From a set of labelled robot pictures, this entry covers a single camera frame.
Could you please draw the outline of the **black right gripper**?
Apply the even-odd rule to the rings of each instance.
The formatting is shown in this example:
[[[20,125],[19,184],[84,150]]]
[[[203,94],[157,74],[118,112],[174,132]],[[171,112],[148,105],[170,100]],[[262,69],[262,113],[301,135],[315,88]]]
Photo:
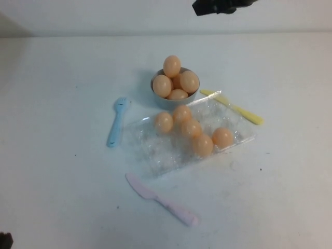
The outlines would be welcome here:
[[[196,0],[192,8],[197,16],[224,13],[233,14],[238,8],[251,6],[257,0],[219,0],[217,4],[213,0]]]

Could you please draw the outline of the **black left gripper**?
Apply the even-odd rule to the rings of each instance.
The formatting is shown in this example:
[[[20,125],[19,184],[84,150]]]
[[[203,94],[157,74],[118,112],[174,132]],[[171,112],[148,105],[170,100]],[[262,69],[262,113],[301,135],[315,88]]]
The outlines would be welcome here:
[[[13,238],[11,233],[0,233],[0,249],[11,249]]]

